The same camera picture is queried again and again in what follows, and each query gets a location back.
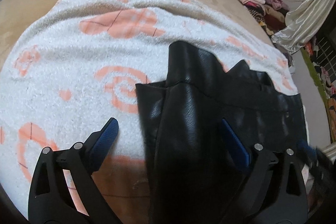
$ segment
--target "curtain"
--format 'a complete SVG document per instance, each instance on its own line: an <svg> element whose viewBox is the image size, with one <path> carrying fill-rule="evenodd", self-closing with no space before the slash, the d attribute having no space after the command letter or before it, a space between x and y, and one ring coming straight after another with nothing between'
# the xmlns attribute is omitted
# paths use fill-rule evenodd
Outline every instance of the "curtain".
<svg viewBox="0 0 336 224"><path fill-rule="evenodd" d="M296 10L286 15L286 28L272 36L272 42L290 53L297 52L320 29L335 0L305 0Z"/></svg>

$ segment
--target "clamp jaw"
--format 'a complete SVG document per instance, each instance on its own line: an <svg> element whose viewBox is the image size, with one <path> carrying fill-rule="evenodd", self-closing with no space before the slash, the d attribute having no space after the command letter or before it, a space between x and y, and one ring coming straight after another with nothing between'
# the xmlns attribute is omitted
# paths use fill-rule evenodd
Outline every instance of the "clamp jaw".
<svg viewBox="0 0 336 224"><path fill-rule="evenodd" d="M220 224L334 224L336 222L336 165L305 141L282 152L261 144L245 147L223 119L220 134L234 166L246 179ZM322 205L308 218L306 164L315 178Z"/></svg>
<svg viewBox="0 0 336 224"><path fill-rule="evenodd" d="M28 219L32 224L122 224L91 178L102 165L118 130L117 120L110 118L84 143L77 142L68 150L42 150L29 192ZM63 170L70 170L88 216L76 210Z"/></svg>

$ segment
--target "white towel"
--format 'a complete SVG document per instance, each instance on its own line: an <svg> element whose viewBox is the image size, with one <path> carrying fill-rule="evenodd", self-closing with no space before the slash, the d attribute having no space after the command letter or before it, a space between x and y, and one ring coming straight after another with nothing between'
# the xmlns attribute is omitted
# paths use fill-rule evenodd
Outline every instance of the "white towel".
<svg viewBox="0 0 336 224"><path fill-rule="evenodd" d="M244 59L297 94L277 49L196 0L59 0L0 73L0 183L23 215L44 146L68 149L115 117L110 157L144 159L134 85L166 78L177 40L213 52L226 71Z"/></svg>

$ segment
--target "metal rivet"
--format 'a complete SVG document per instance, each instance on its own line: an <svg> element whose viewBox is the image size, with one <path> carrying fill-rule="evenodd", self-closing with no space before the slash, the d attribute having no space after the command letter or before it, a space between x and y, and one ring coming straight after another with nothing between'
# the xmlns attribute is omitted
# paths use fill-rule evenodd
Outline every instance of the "metal rivet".
<svg viewBox="0 0 336 224"><path fill-rule="evenodd" d="M49 151L50 151L50 148L49 147L45 147L45 148L43 148L42 153L43 154L48 154Z"/></svg>
<svg viewBox="0 0 336 224"><path fill-rule="evenodd" d="M263 150L264 147L260 143L256 143L254 145L254 148L257 149L258 151L261 151L261 150Z"/></svg>
<svg viewBox="0 0 336 224"><path fill-rule="evenodd" d="M82 143L75 143L73 148L75 148L76 150L81 149L83 147Z"/></svg>
<svg viewBox="0 0 336 224"><path fill-rule="evenodd" d="M288 148L288 149L286 150L286 152L287 152L287 154L290 155L290 156L294 155L294 151L293 151L292 149L290 149L290 148Z"/></svg>

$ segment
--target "black leather bag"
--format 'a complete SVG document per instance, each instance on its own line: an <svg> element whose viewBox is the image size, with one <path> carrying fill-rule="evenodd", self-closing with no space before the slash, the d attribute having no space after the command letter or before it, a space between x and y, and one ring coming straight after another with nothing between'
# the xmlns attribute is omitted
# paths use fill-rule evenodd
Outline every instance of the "black leather bag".
<svg viewBox="0 0 336 224"><path fill-rule="evenodd" d="M223 118L245 147L283 152L306 140L300 95L277 92L245 61L225 73L212 53L187 42L170 45L166 81L136 91L150 224L220 223L245 179L218 132Z"/></svg>

